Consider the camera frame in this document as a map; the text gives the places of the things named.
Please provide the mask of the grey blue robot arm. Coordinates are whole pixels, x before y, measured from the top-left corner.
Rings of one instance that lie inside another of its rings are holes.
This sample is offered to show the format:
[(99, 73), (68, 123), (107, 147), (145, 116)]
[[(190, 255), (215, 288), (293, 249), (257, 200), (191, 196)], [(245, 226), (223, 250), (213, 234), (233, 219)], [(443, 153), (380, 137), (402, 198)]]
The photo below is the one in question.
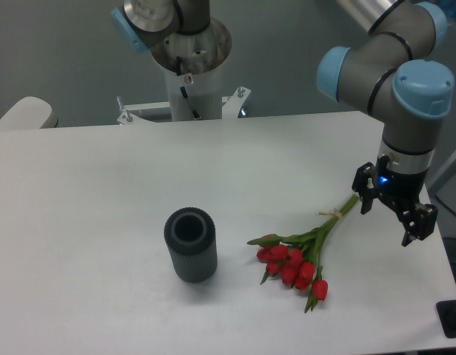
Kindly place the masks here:
[[(452, 72), (428, 55), (443, 41), (447, 19), (435, 4), (342, 1), (367, 31), (358, 50), (330, 49), (318, 65), (320, 92), (383, 124), (375, 163), (360, 167), (352, 188), (362, 212), (374, 200), (403, 224), (402, 244), (427, 238), (437, 209), (419, 194), (455, 88)], [(164, 71), (174, 121), (237, 118), (248, 89), (221, 96), (220, 68), (232, 39), (208, 1), (125, 1), (111, 13), (114, 28), (135, 52), (150, 51)]]

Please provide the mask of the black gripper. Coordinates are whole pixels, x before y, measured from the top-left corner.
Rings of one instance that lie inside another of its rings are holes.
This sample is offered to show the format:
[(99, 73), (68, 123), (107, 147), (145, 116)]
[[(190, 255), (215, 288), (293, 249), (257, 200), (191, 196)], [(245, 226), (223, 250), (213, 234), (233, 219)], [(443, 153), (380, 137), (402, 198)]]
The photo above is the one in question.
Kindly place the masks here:
[(375, 166), (370, 162), (360, 166), (355, 173), (352, 190), (358, 193), (361, 200), (361, 214), (371, 210), (377, 197), (395, 211), (405, 230), (401, 245), (407, 247), (413, 241), (425, 240), (433, 233), (438, 209), (419, 200), (426, 172), (395, 172), (388, 168), (390, 160), (384, 155), (377, 159)]

